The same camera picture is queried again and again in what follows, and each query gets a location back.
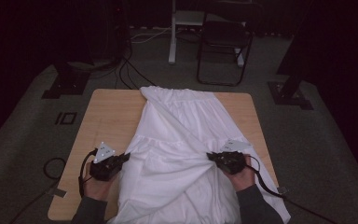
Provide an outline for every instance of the wooden table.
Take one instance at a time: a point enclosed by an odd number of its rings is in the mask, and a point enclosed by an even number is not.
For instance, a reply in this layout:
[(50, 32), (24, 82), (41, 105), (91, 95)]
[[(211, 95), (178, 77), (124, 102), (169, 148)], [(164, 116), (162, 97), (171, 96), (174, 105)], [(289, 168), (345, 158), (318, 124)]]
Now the wooden table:
[[(269, 151), (255, 112), (252, 97), (247, 93), (216, 92), (215, 96), (234, 119), (243, 135), (254, 145), (255, 151), (278, 186)], [(145, 106), (140, 91), (96, 90), (81, 123), (74, 146), (62, 174), (58, 189), (66, 191), (64, 198), (54, 196), (48, 210), (51, 220), (71, 220), (80, 204), (77, 178), (87, 154), (101, 142), (123, 153), (133, 138)], [(117, 213), (118, 181), (110, 190), (106, 219)]]

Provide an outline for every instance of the gray sleeve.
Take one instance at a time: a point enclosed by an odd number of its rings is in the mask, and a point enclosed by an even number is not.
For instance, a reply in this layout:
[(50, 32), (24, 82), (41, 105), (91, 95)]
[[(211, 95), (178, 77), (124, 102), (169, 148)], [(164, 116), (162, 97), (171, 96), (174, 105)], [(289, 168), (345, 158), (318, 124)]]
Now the gray sleeve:
[(242, 224), (283, 224), (278, 212), (264, 201), (257, 185), (238, 191), (237, 197)]
[(107, 202), (83, 197), (71, 224), (102, 224)]

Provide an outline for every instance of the person's left hand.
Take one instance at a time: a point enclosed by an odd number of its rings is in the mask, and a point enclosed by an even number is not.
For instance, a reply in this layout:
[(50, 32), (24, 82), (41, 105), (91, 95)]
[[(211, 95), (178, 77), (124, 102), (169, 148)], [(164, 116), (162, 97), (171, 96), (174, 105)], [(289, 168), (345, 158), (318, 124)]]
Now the person's left hand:
[(109, 195), (110, 187), (117, 178), (117, 175), (113, 176), (109, 181), (100, 181), (94, 179), (90, 175), (90, 166), (91, 163), (86, 164), (86, 176), (84, 177), (84, 195), (98, 200), (98, 201), (107, 201), (107, 196)]

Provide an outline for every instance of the white fabric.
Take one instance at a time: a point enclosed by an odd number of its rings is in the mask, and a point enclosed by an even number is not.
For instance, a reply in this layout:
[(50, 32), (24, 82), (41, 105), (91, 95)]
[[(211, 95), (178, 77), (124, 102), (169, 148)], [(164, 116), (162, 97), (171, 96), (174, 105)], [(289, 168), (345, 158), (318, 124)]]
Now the white fabric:
[[(225, 108), (212, 92), (141, 92), (147, 102), (120, 174), (118, 214), (108, 223), (240, 223), (234, 188), (206, 156), (228, 139), (248, 142)], [(276, 190), (254, 149), (243, 153), (260, 161), (264, 181)], [(287, 223), (282, 200), (261, 192)]]

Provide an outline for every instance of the chair seat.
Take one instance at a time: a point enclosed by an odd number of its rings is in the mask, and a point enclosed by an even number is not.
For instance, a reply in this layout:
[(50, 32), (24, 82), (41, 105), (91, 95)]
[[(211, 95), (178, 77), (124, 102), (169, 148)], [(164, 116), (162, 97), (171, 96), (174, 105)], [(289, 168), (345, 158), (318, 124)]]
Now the chair seat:
[(250, 34), (237, 22), (206, 21), (202, 38), (208, 45), (244, 48), (249, 43)]

